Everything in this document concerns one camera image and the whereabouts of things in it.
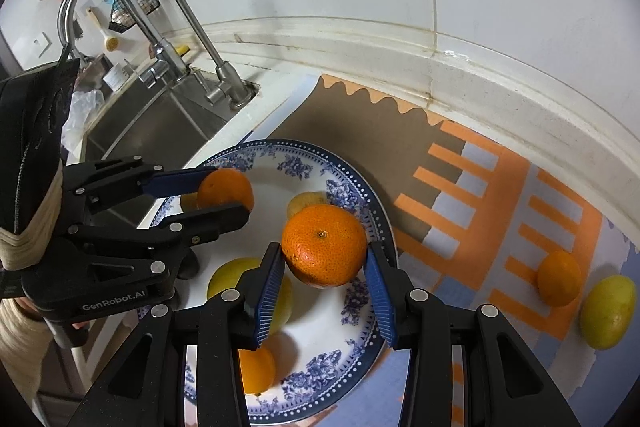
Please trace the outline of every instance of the kitchen sink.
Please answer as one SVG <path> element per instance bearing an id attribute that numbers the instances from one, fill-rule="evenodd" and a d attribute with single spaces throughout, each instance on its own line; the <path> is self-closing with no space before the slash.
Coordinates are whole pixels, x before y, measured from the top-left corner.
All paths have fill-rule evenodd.
<path id="1" fill-rule="evenodd" d="M 147 88 L 130 79 L 120 89 L 86 136 L 85 161 L 141 155 L 165 171 L 180 169 L 235 115 L 228 98 L 199 105 L 164 82 Z M 100 212 L 94 223 L 136 227 L 153 203 L 139 196 Z"/>

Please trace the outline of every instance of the wall outlet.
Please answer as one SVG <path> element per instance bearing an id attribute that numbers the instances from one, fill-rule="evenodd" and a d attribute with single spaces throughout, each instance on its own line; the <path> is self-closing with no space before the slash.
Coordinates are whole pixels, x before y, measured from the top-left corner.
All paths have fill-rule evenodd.
<path id="1" fill-rule="evenodd" d="M 44 34 L 44 32 L 40 32 L 33 38 L 31 49 L 33 50 L 34 55 L 42 57 L 42 54 L 47 51 L 47 48 L 50 45 L 51 41 L 49 41 L 49 38 Z"/>

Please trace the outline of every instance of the faucet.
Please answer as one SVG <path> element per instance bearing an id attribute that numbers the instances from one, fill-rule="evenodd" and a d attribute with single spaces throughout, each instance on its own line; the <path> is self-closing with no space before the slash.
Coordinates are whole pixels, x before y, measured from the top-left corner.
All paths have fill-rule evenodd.
<path id="1" fill-rule="evenodd" d="M 209 53 L 210 57 L 216 63 L 216 74 L 218 76 L 218 85 L 212 86 L 210 79 L 204 77 L 201 71 L 190 68 L 180 55 L 177 54 L 173 45 L 163 37 L 156 27 L 152 24 L 149 17 L 138 3 L 138 0 L 121 0 L 125 8 L 131 14 L 133 20 L 149 40 L 156 61 L 140 73 L 140 79 L 147 87 L 152 87 L 156 81 L 163 80 L 165 83 L 175 87 L 191 86 L 192 79 L 205 91 L 205 97 L 209 103 L 213 104 L 224 98 L 228 94 L 231 99 L 233 109 L 239 109 L 246 105 L 255 95 L 255 89 L 249 83 L 244 82 L 236 69 L 226 60 L 220 57 L 215 46 L 205 33 L 202 25 L 196 19 L 191 7 L 186 0 L 175 0 L 180 10 L 188 20 L 194 33 L 202 43 L 204 49 Z M 70 54 L 73 57 L 80 58 L 82 62 L 86 60 L 86 56 L 81 54 L 75 46 L 74 30 L 73 30 L 73 13 L 78 0 L 63 0 L 58 11 L 58 37 L 63 47 L 69 42 L 71 44 Z M 184 90 L 193 93 L 191 87 Z M 196 100 L 189 96 L 191 100 L 203 107 L 207 104 L 202 97 L 196 97 Z"/>

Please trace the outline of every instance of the white plastic bag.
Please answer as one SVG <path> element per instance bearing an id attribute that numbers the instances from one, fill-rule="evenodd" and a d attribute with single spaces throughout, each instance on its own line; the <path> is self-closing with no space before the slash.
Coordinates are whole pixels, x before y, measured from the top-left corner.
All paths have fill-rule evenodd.
<path id="1" fill-rule="evenodd" d="M 85 127 L 91 123 L 104 105 L 104 96 L 98 89 L 89 92 L 75 91 L 71 96 L 69 118 L 62 126 L 62 145 L 69 152 L 82 142 Z"/>

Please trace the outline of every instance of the wire basket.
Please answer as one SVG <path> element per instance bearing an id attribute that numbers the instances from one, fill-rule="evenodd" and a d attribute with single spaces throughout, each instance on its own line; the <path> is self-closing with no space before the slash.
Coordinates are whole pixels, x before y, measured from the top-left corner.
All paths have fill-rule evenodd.
<path id="1" fill-rule="evenodd" d="M 138 0 L 138 4 L 149 15 L 160 6 L 159 0 Z M 117 33 L 124 33 L 135 24 L 131 12 L 124 6 L 122 0 L 113 0 L 109 29 Z"/>

